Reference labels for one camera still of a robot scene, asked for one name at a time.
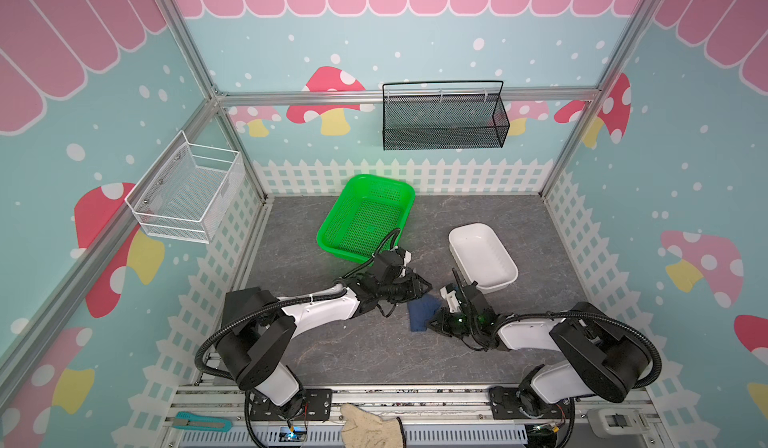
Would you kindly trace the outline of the dark blue paper napkin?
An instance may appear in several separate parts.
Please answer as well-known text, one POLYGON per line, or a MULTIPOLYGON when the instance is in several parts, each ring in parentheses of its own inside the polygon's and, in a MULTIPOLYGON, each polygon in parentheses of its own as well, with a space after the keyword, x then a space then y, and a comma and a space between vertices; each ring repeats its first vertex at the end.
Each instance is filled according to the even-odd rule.
POLYGON ((409 327, 411 332, 425 332, 429 322, 441 308, 441 301, 432 295, 424 295, 421 298, 407 303, 409 315, 409 327))

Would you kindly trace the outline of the white plastic tub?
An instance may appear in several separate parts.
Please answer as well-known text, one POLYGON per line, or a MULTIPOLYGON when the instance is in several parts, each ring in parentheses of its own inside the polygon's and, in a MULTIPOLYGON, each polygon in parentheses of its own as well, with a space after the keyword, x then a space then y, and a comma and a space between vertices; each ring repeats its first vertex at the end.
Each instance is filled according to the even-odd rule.
POLYGON ((448 235, 451 254, 467 282, 477 289, 494 293, 511 286, 519 269, 496 232, 483 223, 452 229, 448 235))

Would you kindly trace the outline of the green plastic basket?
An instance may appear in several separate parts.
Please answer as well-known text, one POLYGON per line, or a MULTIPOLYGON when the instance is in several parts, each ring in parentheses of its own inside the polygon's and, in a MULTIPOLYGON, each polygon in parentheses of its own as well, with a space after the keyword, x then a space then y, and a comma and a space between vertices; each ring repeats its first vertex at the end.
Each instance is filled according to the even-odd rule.
POLYGON ((405 228, 415 197, 414 188, 405 182, 356 175, 318 230, 317 244, 337 258, 362 264, 387 234, 405 228))

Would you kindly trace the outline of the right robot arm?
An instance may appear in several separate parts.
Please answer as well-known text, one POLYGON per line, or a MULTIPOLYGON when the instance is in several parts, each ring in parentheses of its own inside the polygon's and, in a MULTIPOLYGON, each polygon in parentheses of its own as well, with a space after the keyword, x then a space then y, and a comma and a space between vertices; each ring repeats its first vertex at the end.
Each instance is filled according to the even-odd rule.
POLYGON ((557 364, 534 367, 509 395, 492 389, 492 403, 506 414, 516 410, 528 419, 541 418, 562 402, 584 397, 621 403, 661 375, 663 362, 653 342, 589 302, 566 311, 499 315, 475 285, 450 284, 441 296, 444 305, 426 324, 431 331, 474 351, 562 355, 557 364))

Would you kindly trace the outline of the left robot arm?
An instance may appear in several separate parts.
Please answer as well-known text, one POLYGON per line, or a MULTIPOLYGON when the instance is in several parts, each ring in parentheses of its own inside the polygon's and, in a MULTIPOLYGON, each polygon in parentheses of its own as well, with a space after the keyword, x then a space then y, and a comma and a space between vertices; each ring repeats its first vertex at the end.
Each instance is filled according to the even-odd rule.
POLYGON ((304 388, 283 363, 291 341, 321 326, 360 317, 384 304, 392 308, 419 300, 433 285, 409 266, 411 253, 395 247, 338 278, 332 287, 298 297, 276 297, 260 288, 246 298, 230 321, 197 349, 196 369, 235 382, 245 393, 256 393, 280 408, 295 410, 305 399, 304 388))

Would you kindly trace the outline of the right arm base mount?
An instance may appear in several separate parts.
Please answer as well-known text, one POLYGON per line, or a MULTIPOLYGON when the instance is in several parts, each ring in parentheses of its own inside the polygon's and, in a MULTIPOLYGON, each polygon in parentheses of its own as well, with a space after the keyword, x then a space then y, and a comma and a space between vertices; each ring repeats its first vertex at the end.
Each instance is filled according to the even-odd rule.
POLYGON ((568 409, 548 404, 530 388, 492 386, 488 390, 494 420, 566 420, 568 409))

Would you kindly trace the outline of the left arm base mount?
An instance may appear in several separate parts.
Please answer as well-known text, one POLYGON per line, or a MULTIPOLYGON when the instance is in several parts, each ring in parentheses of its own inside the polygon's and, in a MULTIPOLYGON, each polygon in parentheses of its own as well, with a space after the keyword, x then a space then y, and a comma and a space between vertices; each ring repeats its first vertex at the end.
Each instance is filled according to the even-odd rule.
POLYGON ((278 406, 256 392, 249 395, 252 421, 328 421, 332 407, 331 389, 301 389, 286 405, 278 406))

